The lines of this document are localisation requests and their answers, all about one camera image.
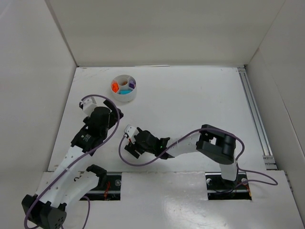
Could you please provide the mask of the long teal lego brick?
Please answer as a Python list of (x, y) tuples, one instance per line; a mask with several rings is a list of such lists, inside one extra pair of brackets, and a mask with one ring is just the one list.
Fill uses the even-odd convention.
[(131, 93), (132, 90), (120, 90), (119, 94), (125, 95)]

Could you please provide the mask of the orange lego brick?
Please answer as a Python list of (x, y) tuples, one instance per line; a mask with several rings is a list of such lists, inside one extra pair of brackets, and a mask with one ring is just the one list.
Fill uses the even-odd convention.
[(113, 91), (114, 93), (117, 93), (117, 92), (119, 91), (119, 89), (120, 89), (117, 82), (112, 83), (112, 84), (111, 84), (111, 88), (112, 88), (112, 91)]

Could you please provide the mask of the white round divided container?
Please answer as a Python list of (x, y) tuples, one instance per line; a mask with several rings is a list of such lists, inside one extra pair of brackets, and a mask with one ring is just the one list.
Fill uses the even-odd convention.
[[(119, 88), (120, 88), (117, 93), (114, 93), (112, 91), (111, 84), (110, 84), (111, 93), (117, 101), (119, 101), (119, 102), (130, 102), (130, 101), (135, 99), (135, 97), (137, 95), (137, 84), (136, 84), (136, 87), (134, 89), (130, 88), (129, 87), (129, 81), (130, 80), (134, 80), (135, 83), (136, 83), (136, 80), (132, 76), (126, 75), (126, 74), (119, 75), (112, 80), (111, 84), (114, 83), (114, 82), (117, 82), (118, 85), (119, 85)], [(126, 85), (121, 85), (122, 81), (127, 81), (128, 83)], [(120, 90), (132, 90), (132, 92), (129, 93), (129, 94), (122, 95), (122, 94), (119, 94)]]

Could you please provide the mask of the purple oval lego plate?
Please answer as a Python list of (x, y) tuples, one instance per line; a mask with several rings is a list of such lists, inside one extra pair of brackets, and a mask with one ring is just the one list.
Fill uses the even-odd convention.
[(136, 87), (136, 83), (135, 83), (134, 80), (129, 81), (129, 87), (132, 88), (132, 89), (134, 89)]

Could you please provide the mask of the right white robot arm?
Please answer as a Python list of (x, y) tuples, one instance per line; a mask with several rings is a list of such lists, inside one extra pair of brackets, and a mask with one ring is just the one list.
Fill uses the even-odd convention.
[(202, 125), (181, 138), (157, 138), (147, 130), (128, 125), (124, 130), (128, 144), (124, 149), (139, 158), (143, 153), (167, 160), (183, 154), (200, 152), (219, 164), (221, 178), (235, 182), (238, 169), (235, 159), (237, 137), (211, 125)]

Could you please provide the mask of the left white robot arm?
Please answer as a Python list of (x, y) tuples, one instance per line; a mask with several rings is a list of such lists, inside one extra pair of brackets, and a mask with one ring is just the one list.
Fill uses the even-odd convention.
[(83, 98), (79, 107), (86, 114), (84, 126), (71, 141), (71, 146), (46, 187), (33, 196), (26, 195), (21, 205), (25, 212), (24, 227), (28, 222), (35, 228), (61, 229), (67, 217), (66, 209), (107, 182), (107, 171), (90, 164), (96, 150), (112, 138), (111, 128), (117, 129), (123, 113), (110, 99), (98, 106), (93, 97)]

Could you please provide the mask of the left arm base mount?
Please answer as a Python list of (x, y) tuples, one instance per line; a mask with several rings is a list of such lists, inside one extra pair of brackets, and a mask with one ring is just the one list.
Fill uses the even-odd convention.
[(99, 180), (98, 185), (85, 196), (91, 201), (121, 200), (122, 173), (107, 173), (105, 181)]

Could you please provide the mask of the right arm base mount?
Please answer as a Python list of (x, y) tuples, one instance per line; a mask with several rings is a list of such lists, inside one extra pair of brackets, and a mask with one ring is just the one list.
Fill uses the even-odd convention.
[(235, 181), (225, 180), (220, 173), (206, 173), (206, 188), (209, 200), (251, 200), (251, 192), (248, 184), (242, 184), (247, 180), (245, 173), (239, 173)]

